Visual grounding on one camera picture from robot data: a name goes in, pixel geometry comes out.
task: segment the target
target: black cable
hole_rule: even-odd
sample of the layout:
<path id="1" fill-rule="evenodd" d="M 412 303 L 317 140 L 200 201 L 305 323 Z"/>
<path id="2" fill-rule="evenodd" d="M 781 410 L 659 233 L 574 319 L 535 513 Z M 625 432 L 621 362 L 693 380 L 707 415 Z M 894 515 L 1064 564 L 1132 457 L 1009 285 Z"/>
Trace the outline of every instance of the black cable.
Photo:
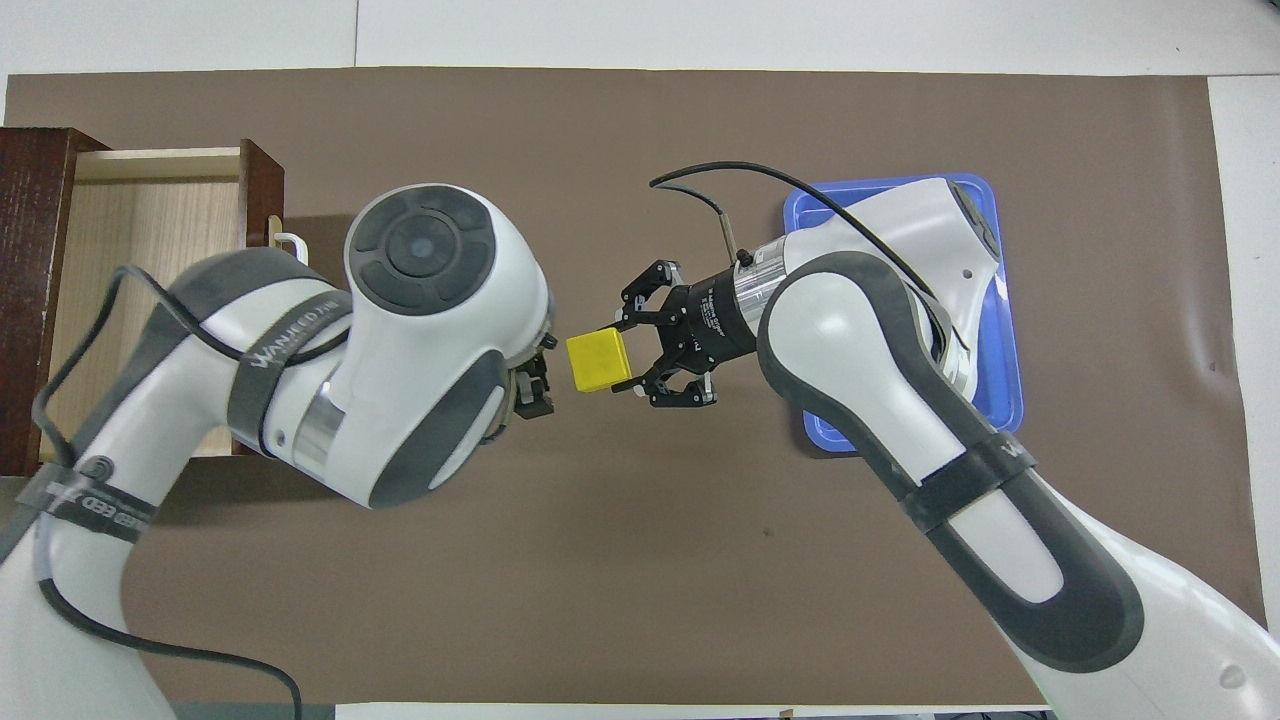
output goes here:
<path id="1" fill-rule="evenodd" d="M 302 691 L 298 688 L 298 683 L 289 676 L 288 673 L 280 670 L 275 665 L 262 662 L 261 660 L 253 660 L 250 657 L 241 657 L 238 655 L 230 655 L 227 652 L 218 652 L 212 650 L 200 650 L 195 647 L 183 647 L 177 644 L 163 643 L 157 641 L 148 641 L 146 638 L 140 638 L 129 633 L 122 633 L 110 625 L 104 625 L 97 620 L 90 618 L 81 612 L 74 605 L 63 597 L 59 592 L 58 585 L 54 584 L 52 578 L 45 578 L 40 580 L 40 593 L 45 596 L 45 601 L 49 602 L 50 607 L 54 609 L 64 620 L 70 623 L 79 630 L 83 630 L 91 635 L 110 641 L 115 644 L 120 644 L 133 650 L 146 651 L 154 655 L 166 655 L 170 657 L 188 657 L 193 660 L 207 660 L 210 662 L 223 662 L 227 665 L 236 665 L 239 667 L 247 667 L 250 670 L 257 670 L 260 673 L 266 673 L 273 678 L 280 680 L 289 689 L 289 696 L 293 698 L 293 720 L 302 720 Z"/>
<path id="2" fill-rule="evenodd" d="M 714 200 L 712 200 L 710 197 L 703 195 L 701 192 L 698 192 L 696 190 L 694 190 L 691 187 L 685 187 L 682 184 L 676 184 L 673 182 L 664 182 L 664 183 L 658 183 L 658 184 L 652 184 L 650 183 L 650 187 L 655 187 L 658 190 L 675 190 L 676 192 L 684 192 L 685 195 L 689 195 L 690 197 L 696 197 L 696 199 L 701 200 L 703 202 L 705 202 L 707 205 L 709 205 L 712 210 L 716 210 L 717 215 L 723 215 L 724 214 L 724 210 L 721 209 L 721 206 L 717 205 Z"/>
<path id="3" fill-rule="evenodd" d="M 90 325 L 88 332 L 81 338 L 81 342 L 72 350 L 67 361 L 58 369 L 56 373 L 50 378 L 49 383 L 36 393 L 36 400 L 32 402 L 31 415 L 36 425 L 40 427 L 41 432 L 49 438 L 50 443 L 54 446 L 54 455 L 56 462 L 64 468 L 73 468 L 76 464 L 76 451 L 67 437 L 58 428 L 58 424 L 49 416 L 49 401 L 58 388 L 67 380 L 72 370 L 88 352 L 88 348 L 97 340 L 99 334 L 102 333 L 102 328 L 106 327 L 108 320 L 111 316 L 111 310 L 115 307 L 115 301 L 119 297 L 120 284 L 125 277 L 134 277 L 141 279 L 155 295 L 156 301 L 160 306 L 169 311 L 170 315 L 192 336 L 200 340 L 206 346 L 218 351 L 220 355 L 227 356 L 237 363 L 243 355 L 234 347 L 224 343 L 221 340 L 215 337 L 212 333 L 201 327 L 200 320 L 196 315 L 174 297 L 169 291 L 166 291 L 154 277 L 151 277 L 146 270 L 138 268 L 137 265 L 122 265 L 111 273 L 111 279 L 108 282 L 106 292 L 102 295 L 102 305 L 99 307 L 97 316 Z M 338 347 L 347 340 L 347 332 L 343 331 L 340 334 L 333 340 L 320 345 L 319 347 L 310 350 L 307 352 L 300 352 L 294 355 L 288 361 L 285 366 L 298 365 L 308 360 L 314 360 L 329 352 L 330 350 Z M 157 641 L 150 641 L 129 633 L 123 633 L 111 628 L 110 625 L 104 625 L 97 620 L 93 620 L 88 615 L 81 612 L 76 606 L 73 606 L 68 600 L 59 592 L 58 585 L 54 583 L 52 578 L 46 578 L 40 580 L 40 592 L 49 602 L 49 605 L 56 611 L 64 620 L 67 620 L 73 626 L 105 641 L 129 647 L 133 650 L 146 651 L 156 655 L 166 655 L 172 657 L 187 657 L 192 660 L 206 660 L 212 662 L 223 662 L 228 665 L 237 665 L 241 667 L 248 667 L 251 670 L 259 670 L 266 673 L 273 678 L 276 678 L 289 689 L 289 694 L 293 698 L 293 717 L 294 720 L 302 720 L 302 692 L 298 689 L 297 682 L 289 676 L 288 673 L 280 670 L 279 667 L 262 662 L 260 660 L 253 660 L 250 657 L 242 657 L 238 655 L 230 655 L 227 652 L 216 652 L 210 650 L 201 650 L 193 647 L 183 647 L 177 644 L 163 643 Z"/>
<path id="4" fill-rule="evenodd" d="M 771 168 L 768 165 L 762 165 L 759 163 L 750 163 L 746 160 L 717 160 L 714 163 L 700 163 L 698 165 L 689 165 L 687 168 L 681 168 L 678 170 L 672 170 L 667 174 L 658 176 L 657 178 L 649 181 L 649 187 L 658 187 L 673 179 L 680 179 L 682 177 L 698 173 L 705 173 L 709 170 L 750 170 L 753 173 L 760 173 L 763 176 L 769 176 L 771 178 L 780 179 L 792 187 L 796 187 L 809 193 L 814 200 L 826 205 L 832 213 L 838 215 L 842 220 L 849 223 L 854 229 L 860 232 L 863 237 L 867 238 L 868 242 L 874 245 L 876 249 L 879 250 L 886 258 L 888 258 L 891 263 L 897 265 L 897 269 L 902 270 L 902 274 L 906 275 L 908 279 L 910 279 L 915 284 L 915 287 L 920 288 L 920 291 L 927 293 L 929 297 L 934 299 L 937 297 L 937 295 L 933 292 L 933 288 L 931 288 L 929 284 L 924 282 L 924 278 L 922 278 L 915 270 L 913 270 L 911 266 L 908 265 L 906 261 L 897 255 L 897 252 L 893 252 L 893 250 L 883 240 L 881 240 L 878 234 L 872 232 L 870 228 L 864 225 L 861 220 L 849 214 L 847 210 L 841 208 L 840 204 L 832 200 L 831 196 L 827 195 L 826 192 L 818 190 L 817 187 L 813 187 L 812 184 L 799 178 L 794 178 L 783 173 L 782 170 Z"/>
<path id="5" fill-rule="evenodd" d="M 63 363 L 63 366 L 59 368 L 58 372 L 54 373 L 54 375 L 49 379 L 49 384 L 42 387 L 40 392 L 36 393 L 36 400 L 31 404 L 32 420 L 36 423 L 36 427 L 38 427 L 41 432 L 45 433 L 45 437 L 47 437 L 49 442 L 54 446 L 54 456 L 56 457 L 59 465 L 72 468 L 76 464 L 76 451 L 72 447 L 70 442 L 67 441 L 67 437 L 63 436 L 61 430 L 58 429 L 58 425 L 49 416 L 47 413 L 49 400 L 54 396 L 55 392 L 58 392 L 58 388 L 61 387 L 61 384 L 67 380 L 68 375 L 70 375 L 76 365 L 78 365 L 79 361 L 84 357 L 84 354 L 88 352 L 88 348 L 97 340 L 97 336 L 101 334 L 102 328 L 106 327 L 106 322 L 111 316 L 111 310 L 115 309 L 115 300 L 119 296 L 120 284 L 124 282 L 124 278 L 129 275 L 142 281 L 151 290 L 151 292 L 155 293 L 156 302 L 161 307 L 168 310 L 169 314 L 173 315 L 175 320 L 178 320 L 178 323 L 183 327 L 183 329 L 193 334 L 197 340 L 200 340 L 200 342 L 205 343 L 206 346 L 215 350 L 220 355 L 236 360 L 237 363 L 243 355 L 242 351 L 236 350 L 234 347 L 227 345 L 216 336 L 206 331 L 200 324 L 200 319 L 197 319 L 196 315 L 186 305 L 183 305 L 180 300 L 174 297 L 168 290 L 164 288 L 164 286 L 161 286 L 154 277 L 151 277 L 150 273 L 147 273 L 142 268 L 138 268 L 137 265 L 120 265 L 119 268 L 115 269 L 115 272 L 111 273 L 111 279 L 108 282 L 106 292 L 102 293 L 102 305 L 99 307 L 97 318 L 93 319 L 93 323 L 92 325 L 90 325 L 88 332 L 86 332 L 84 337 L 81 338 L 79 345 L 77 345 L 76 348 L 72 350 L 72 354 L 67 357 L 67 361 Z M 300 352 L 293 357 L 289 357 L 284 363 L 284 365 L 289 368 L 293 365 L 301 365 L 302 363 L 315 360 L 316 357 L 320 357 L 321 355 L 347 342 L 347 334 L 348 331 L 343 331 L 334 338 L 320 345 L 319 347 L 315 347 L 306 352 Z"/>

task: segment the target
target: brown paper mat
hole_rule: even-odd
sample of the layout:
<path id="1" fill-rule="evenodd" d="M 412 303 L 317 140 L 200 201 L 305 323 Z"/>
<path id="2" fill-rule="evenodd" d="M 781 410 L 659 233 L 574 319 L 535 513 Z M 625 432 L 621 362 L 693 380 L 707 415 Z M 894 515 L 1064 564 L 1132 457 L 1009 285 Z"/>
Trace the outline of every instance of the brown paper mat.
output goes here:
<path id="1" fill-rule="evenodd" d="M 645 182 L 712 159 L 995 187 L 1044 477 L 1261 618 L 1203 78 L 347 69 L 14 77 L 8 124 L 118 149 L 253 138 L 337 277 L 398 184 L 475 188 L 529 238 L 561 337 L 645 263 L 723 249 Z M 754 246 L 787 188 L 698 181 Z M 406 359 L 406 363 L 415 359 Z M 572 392 L 436 496 L 372 512 L 259 459 L 196 461 L 125 577 L 134 630 L 288 667 L 311 702 L 1030 703 L 961 583 L 861 461 L 815 451 L 751 360 L 705 411 Z M 177 700 L 270 680 L 155 661 Z"/>

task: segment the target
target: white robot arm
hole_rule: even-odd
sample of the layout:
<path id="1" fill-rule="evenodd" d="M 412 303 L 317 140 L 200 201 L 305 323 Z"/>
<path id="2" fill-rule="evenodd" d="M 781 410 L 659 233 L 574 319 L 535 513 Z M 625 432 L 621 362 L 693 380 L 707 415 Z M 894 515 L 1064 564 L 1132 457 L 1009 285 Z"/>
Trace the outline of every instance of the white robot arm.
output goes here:
<path id="1" fill-rule="evenodd" d="M 666 352 L 614 391 L 705 405 L 709 372 L 755 350 L 778 395 L 859 448 L 1060 717 L 1280 717 L 1280 646 L 1206 583 L 1062 498 L 970 404 L 969 348 L 998 250 L 961 191 L 920 181 L 847 211 L 864 232 L 832 218 L 675 287 L 641 315 L 657 316 Z M 673 309 L 680 322 L 662 315 Z M 672 401 L 677 369 L 701 377 Z"/>
<path id="2" fill-rule="evenodd" d="M 344 252 L 352 293 L 274 249 L 193 265 L 74 439 L 54 438 L 59 461 L 5 530 L 15 547 L 0 542 L 0 717 L 173 717 L 136 650 L 72 626 L 49 594 L 124 630 L 131 543 L 207 430 L 376 509 L 439 487 L 509 411 L 552 411 L 552 299 L 498 208 L 403 187 L 365 208 Z"/>

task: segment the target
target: plastic tray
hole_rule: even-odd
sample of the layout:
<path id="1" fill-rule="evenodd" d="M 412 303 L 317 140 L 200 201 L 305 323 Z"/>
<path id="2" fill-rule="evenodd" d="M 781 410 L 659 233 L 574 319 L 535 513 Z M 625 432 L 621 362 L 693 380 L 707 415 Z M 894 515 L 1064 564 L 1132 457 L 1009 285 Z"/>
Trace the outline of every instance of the plastic tray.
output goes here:
<path id="1" fill-rule="evenodd" d="M 817 183 L 815 187 L 841 205 L 847 206 L 891 187 L 933 177 L 950 179 L 968 192 L 991 224 L 996 242 L 1000 243 L 996 195 L 987 181 L 974 174 L 841 181 Z M 819 225 L 831 217 L 831 210 L 799 190 L 792 192 L 782 205 L 782 225 L 786 232 Z M 1009 286 L 1005 270 L 1005 263 L 1001 261 L 982 301 L 982 318 L 978 324 L 978 386 L 973 404 L 997 430 L 1012 432 L 1023 424 L 1023 382 L 1018 370 L 1014 318 L 1009 309 Z M 809 439 L 822 450 L 856 452 L 845 436 L 817 415 L 805 413 L 804 428 Z"/>

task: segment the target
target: black band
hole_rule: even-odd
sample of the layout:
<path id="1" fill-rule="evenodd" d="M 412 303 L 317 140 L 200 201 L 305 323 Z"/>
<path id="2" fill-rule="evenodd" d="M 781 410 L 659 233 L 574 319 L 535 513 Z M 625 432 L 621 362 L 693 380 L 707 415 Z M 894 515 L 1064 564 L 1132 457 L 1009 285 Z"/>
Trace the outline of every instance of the black band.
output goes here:
<path id="1" fill-rule="evenodd" d="M 275 386 L 284 374 L 284 364 L 325 328 L 348 314 L 351 295 L 340 290 L 314 295 L 282 315 L 244 351 L 227 400 L 227 424 L 241 442 L 274 457 L 266 450 L 262 424 L 275 396 Z"/>
<path id="2" fill-rule="evenodd" d="M 1009 433 L 993 433 L 934 470 L 899 506 L 922 533 L 1036 466 L 1036 459 Z"/>
<path id="3" fill-rule="evenodd" d="M 156 512 L 150 502 L 54 462 L 40 468 L 18 502 L 125 542 L 138 542 Z"/>

